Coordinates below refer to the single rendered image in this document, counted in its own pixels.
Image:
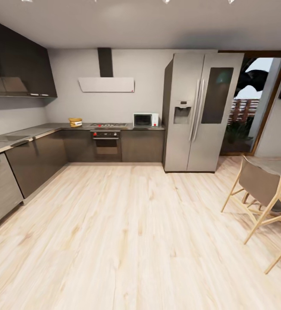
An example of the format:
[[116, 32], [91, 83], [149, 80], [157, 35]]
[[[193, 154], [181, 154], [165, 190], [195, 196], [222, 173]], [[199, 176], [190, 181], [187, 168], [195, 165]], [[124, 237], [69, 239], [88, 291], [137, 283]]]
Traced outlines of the popcorn bag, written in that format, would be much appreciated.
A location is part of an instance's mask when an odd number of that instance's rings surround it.
[[81, 118], [69, 118], [69, 123], [71, 127], [80, 127], [82, 126], [82, 119]]

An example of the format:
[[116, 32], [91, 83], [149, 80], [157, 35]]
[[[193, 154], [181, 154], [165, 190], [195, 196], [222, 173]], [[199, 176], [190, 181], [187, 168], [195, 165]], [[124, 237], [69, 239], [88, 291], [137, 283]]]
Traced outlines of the microwave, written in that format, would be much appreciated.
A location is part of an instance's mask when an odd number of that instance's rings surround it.
[[134, 126], [158, 126], [157, 112], [134, 112]]

